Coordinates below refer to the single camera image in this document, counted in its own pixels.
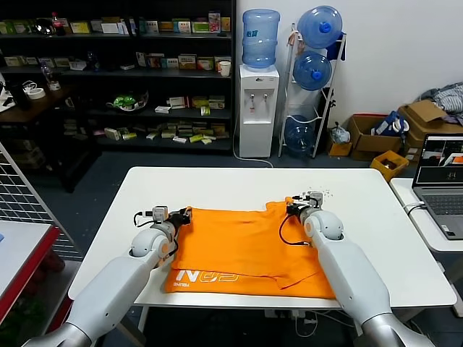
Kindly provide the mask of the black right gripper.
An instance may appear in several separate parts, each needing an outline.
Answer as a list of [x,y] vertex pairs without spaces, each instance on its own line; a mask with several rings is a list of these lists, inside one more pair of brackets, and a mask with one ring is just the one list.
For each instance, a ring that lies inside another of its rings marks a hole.
[[301,216],[301,213],[304,210],[309,209],[309,208],[310,208],[310,204],[295,202],[295,203],[292,203],[291,205],[286,206],[286,210],[287,210],[286,215],[288,216],[294,215],[299,218]]

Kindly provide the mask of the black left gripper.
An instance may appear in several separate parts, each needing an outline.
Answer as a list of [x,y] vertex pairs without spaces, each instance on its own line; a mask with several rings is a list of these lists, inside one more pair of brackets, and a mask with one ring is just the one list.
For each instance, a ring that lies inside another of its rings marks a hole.
[[184,224],[190,224],[191,223],[191,215],[190,215],[191,210],[192,208],[188,206],[181,210],[171,212],[169,213],[167,221],[170,222],[175,228],[179,228],[180,226],[183,226]]

